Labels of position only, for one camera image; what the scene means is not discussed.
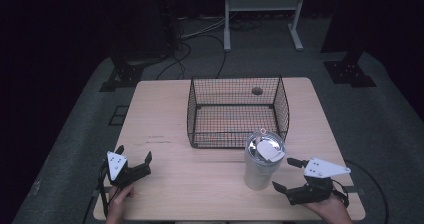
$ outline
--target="wire mesh basket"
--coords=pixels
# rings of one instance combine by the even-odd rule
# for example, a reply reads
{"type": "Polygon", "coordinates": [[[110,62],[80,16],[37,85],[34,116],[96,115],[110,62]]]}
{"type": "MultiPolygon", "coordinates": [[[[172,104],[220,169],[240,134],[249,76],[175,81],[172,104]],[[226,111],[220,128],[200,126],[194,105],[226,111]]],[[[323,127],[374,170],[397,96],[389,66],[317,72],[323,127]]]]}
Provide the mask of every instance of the wire mesh basket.
{"type": "Polygon", "coordinates": [[[261,128],[285,140],[288,127],[281,77],[191,80],[187,134],[194,148],[244,148],[261,128]]]}

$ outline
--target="stainless steel cup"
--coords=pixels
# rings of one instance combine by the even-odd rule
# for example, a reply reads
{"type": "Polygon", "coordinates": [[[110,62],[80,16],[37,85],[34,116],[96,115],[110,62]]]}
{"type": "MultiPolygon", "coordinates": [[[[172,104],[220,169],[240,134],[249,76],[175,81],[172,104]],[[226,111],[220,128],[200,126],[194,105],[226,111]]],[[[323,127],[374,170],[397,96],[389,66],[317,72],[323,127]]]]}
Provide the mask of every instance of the stainless steel cup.
{"type": "Polygon", "coordinates": [[[246,142],[244,181],[255,191],[265,189],[283,160],[285,145],[275,133],[253,133],[246,142]]]}

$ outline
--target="table top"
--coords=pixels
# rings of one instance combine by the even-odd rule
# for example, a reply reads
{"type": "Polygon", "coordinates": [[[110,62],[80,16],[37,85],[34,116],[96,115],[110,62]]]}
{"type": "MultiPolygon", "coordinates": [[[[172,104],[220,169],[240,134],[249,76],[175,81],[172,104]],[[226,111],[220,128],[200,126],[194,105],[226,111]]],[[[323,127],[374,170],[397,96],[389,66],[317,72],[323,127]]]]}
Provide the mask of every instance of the table top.
{"type": "MultiPolygon", "coordinates": [[[[312,83],[283,78],[290,109],[286,157],[320,158],[345,165],[312,83]]],[[[129,166],[144,163],[149,151],[152,174],[135,183],[125,219],[162,221],[319,220],[301,205],[291,206],[272,184],[253,191],[244,183],[243,149],[194,149],[187,136],[190,80],[142,81],[138,84],[117,147],[129,166]]],[[[333,179],[352,186],[350,175],[333,179]]],[[[288,189],[303,186],[303,171],[283,160],[272,181],[288,189]]],[[[365,217],[357,193],[349,194],[353,220],[365,217]]],[[[105,219],[99,198],[96,219],[105,219]]]]}

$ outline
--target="dark background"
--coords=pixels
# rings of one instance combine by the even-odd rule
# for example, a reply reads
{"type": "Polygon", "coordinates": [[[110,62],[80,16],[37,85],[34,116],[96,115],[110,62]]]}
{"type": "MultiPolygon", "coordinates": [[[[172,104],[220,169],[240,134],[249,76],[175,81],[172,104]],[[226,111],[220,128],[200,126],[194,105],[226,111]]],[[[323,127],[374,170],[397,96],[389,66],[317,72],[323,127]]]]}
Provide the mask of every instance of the dark background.
{"type": "MultiPolygon", "coordinates": [[[[0,1],[2,223],[13,220],[111,44],[146,57],[166,55],[172,46],[167,7],[193,18],[224,11],[223,0],[0,1]]],[[[333,14],[323,52],[363,47],[423,119],[423,10],[422,0],[305,0],[302,16],[333,14]]]]}

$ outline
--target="white metal frame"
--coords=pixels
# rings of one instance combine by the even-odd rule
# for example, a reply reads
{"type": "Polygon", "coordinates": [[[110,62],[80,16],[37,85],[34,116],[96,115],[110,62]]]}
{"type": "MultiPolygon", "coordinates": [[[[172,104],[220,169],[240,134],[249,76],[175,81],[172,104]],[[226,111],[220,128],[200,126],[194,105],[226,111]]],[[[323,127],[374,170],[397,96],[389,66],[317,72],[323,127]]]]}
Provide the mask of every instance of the white metal frame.
{"type": "Polygon", "coordinates": [[[302,51],[303,45],[296,30],[302,5],[303,0],[225,0],[224,50],[231,50],[230,12],[294,10],[293,23],[288,24],[288,28],[296,50],[302,51]]]}

